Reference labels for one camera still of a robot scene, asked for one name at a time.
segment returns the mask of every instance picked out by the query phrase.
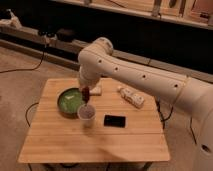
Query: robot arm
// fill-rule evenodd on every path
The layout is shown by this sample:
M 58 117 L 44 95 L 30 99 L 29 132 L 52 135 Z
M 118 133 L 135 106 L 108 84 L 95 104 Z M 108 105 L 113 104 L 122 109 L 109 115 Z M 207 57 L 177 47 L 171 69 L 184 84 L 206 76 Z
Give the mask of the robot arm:
M 94 86 L 102 75 L 109 76 L 191 115 L 203 125 L 196 156 L 199 162 L 195 162 L 194 168 L 201 166 L 202 170 L 213 170 L 213 136 L 210 135 L 210 128 L 213 129 L 213 85 L 185 75 L 122 61 L 112 57 L 112 52 L 112 43 L 106 38 L 99 38 L 79 53 L 80 86 Z

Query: plastic cup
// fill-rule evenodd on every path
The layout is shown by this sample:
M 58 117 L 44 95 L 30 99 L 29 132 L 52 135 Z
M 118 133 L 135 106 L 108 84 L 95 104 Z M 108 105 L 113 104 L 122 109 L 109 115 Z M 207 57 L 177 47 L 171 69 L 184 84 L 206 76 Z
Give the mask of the plastic cup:
M 92 127 L 95 120 L 95 108 L 92 105 L 84 104 L 78 108 L 78 118 L 82 121 L 83 127 Z

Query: white object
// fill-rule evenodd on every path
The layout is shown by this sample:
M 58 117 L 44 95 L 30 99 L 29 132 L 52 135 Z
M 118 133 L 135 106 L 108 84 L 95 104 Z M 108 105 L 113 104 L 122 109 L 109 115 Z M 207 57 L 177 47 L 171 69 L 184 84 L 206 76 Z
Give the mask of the white object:
M 17 29 L 22 28 L 21 22 L 19 21 L 18 17 L 15 16 L 15 14 L 11 11 L 11 9 L 8 9 L 11 15 L 11 25 Z
M 101 75 L 110 76 L 191 115 L 202 125 L 193 171 L 213 170 L 213 85 L 116 59 L 110 56 L 112 49 L 108 39 L 99 38 L 79 53 L 80 86 L 96 85 Z
M 101 96 L 102 94 L 102 87 L 101 85 L 95 86 L 93 89 L 89 91 L 91 96 Z
M 121 97 L 133 104 L 135 107 L 142 107 L 144 98 L 139 94 L 135 93 L 129 88 L 123 88 L 121 86 L 118 86 L 117 91 L 121 94 Z
M 82 121 L 83 127 L 92 127 L 95 120 L 95 108 L 92 105 L 82 105 L 78 109 L 78 118 Z

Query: wooden table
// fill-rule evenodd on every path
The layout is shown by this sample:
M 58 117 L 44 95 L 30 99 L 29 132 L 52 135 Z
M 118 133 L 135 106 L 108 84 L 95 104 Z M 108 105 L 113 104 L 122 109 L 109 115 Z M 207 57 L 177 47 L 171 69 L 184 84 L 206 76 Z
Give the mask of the wooden table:
M 63 117 L 57 98 L 78 87 L 77 79 L 49 79 L 19 155 L 20 163 L 89 163 L 168 161 L 170 155 L 153 97 L 140 93 L 144 106 L 137 109 L 116 92 L 112 79 L 102 79 L 102 96 L 91 97 L 96 109 L 92 128 L 79 119 Z M 104 127 L 104 115 L 126 116 L 126 127 Z

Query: smartphone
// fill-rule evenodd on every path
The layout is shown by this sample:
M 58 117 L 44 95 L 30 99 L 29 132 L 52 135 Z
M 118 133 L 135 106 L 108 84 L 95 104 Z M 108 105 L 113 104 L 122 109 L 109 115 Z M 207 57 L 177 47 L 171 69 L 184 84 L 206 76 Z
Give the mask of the smartphone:
M 125 116 L 105 115 L 104 126 L 115 126 L 124 128 L 126 125 Z

